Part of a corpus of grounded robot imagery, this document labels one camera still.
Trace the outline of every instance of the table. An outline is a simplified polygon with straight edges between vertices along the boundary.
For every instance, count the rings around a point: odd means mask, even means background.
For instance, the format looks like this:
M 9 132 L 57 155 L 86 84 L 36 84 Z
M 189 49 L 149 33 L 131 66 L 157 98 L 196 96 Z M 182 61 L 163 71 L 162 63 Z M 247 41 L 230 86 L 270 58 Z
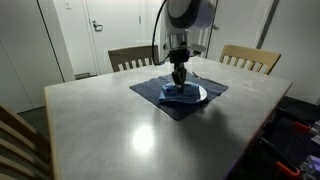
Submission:
M 170 63 L 46 87 L 55 176 L 226 177 L 292 83 L 198 57 L 186 68 L 229 89 L 179 122 L 129 89 L 171 73 Z

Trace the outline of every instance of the wooden chair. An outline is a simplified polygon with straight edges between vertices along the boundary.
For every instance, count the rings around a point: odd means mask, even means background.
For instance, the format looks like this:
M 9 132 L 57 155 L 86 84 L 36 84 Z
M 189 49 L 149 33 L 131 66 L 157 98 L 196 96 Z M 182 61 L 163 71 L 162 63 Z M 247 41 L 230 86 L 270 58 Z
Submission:
M 0 104 L 0 179 L 50 179 L 49 141 L 19 115 Z
M 235 58 L 232 63 L 233 66 L 238 66 L 239 60 L 242 61 L 240 68 L 245 68 L 246 63 L 250 63 L 247 66 L 250 71 L 260 72 L 262 66 L 266 65 L 264 74 L 269 75 L 281 54 L 242 46 L 225 45 L 219 62 L 223 63 L 225 56 L 228 57 L 226 62 L 228 65 L 233 61 L 233 57 Z
M 142 66 L 146 66 L 148 62 L 149 65 L 152 65 L 152 48 L 150 46 L 136 46 L 120 49 L 111 49 L 108 51 L 112 69 L 114 72 L 120 71 L 119 65 L 122 65 L 123 70 L 127 70 L 127 65 L 129 69 L 133 69 L 133 61 L 136 64 L 136 67 L 140 67 L 139 61 L 141 61 Z M 158 46 L 154 46 L 154 61 L 159 62 Z

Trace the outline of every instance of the floor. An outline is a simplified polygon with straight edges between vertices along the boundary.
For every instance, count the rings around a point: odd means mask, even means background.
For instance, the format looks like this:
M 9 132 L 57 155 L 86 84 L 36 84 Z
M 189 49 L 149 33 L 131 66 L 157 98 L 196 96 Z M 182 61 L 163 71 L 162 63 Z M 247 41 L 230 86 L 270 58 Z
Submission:
M 292 98 L 285 97 L 280 105 L 281 108 L 293 109 L 296 112 L 300 112 L 301 116 L 309 118 L 320 119 L 320 107 L 312 104 L 304 103 Z M 46 119 L 46 109 L 45 107 L 38 108 L 35 110 L 23 112 L 19 114 L 27 122 L 29 122 L 33 127 L 35 127 L 41 134 L 46 138 L 49 137 L 48 124 Z M 290 138 L 292 139 L 292 134 L 288 133 L 284 127 L 279 126 L 277 132 L 274 133 L 271 141 L 279 149 L 286 154 L 287 148 L 290 145 Z M 228 179 L 285 179 L 279 172 L 274 168 L 274 165 L 268 162 L 270 158 L 268 155 L 254 153 L 248 153 L 250 160 L 242 160 L 238 163 L 235 170 L 231 173 L 232 175 Z

